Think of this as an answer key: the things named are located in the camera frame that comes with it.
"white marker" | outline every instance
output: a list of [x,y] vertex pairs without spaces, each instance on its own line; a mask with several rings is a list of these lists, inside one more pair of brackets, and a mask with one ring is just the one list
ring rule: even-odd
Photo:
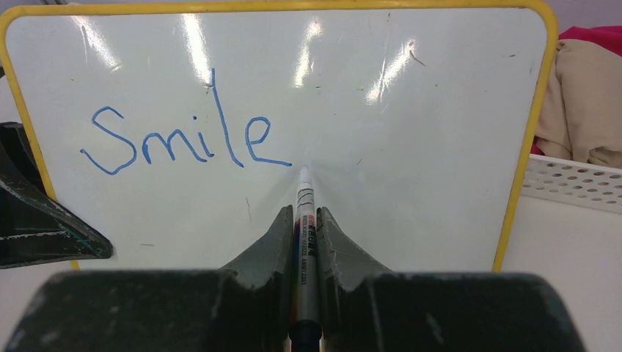
[[318,351],[322,337],[318,291],[318,242],[315,237],[315,202],[311,171],[300,170],[294,224],[294,273],[292,297],[292,351]]

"yellow border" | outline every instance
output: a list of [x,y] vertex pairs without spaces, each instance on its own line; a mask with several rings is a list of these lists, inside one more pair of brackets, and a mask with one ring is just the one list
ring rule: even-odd
[[[519,201],[522,180],[535,127],[538,124],[540,109],[544,100],[546,83],[549,79],[549,71],[555,55],[557,44],[557,20],[551,8],[539,0],[329,0],[329,1],[253,1],[253,2],[209,2],[209,3],[185,3],[185,4],[109,4],[109,5],[76,5],[76,6],[19,6],[8,9],[0,16],[0,59],[4,63],[4,70],[18,111],[22,118],[26,135],[30,142],[34,159],[40,170],[45,191],[50,198],[56,199],[48,170],[43,161],[43,155],[37,137],[34,134],[32,123],[26,109],[26,104],[15,77],[15,71],[9,58],[6,36],[11,22],[22,16],[48,16],[48,15],[138,15],[158,13],[185,13],[185,12],[251,12],[251,11],[292,11],[292,10],[373,10],[373,9],[428,9],[428,8],[456,8],[456,7],[521,7],[528,8],[540,15],[546,26],[547,42],[538,83],[535,87],[531,112],[519,156],[519,162],[514,174],[514,182],[508,207],[505,211],[503,227],[495,254],[492,271],[500,271],[503,264],[505,250],[510,240],[510,231],[516,205]],[[78,262],[72,260],[72,268],[79,269]]]

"folded clothing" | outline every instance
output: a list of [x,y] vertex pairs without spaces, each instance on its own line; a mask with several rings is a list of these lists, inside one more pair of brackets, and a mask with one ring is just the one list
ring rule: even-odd
[[599,44],[558,42],[536,145],[547,156],[622,167],[622,27],[571,30]]

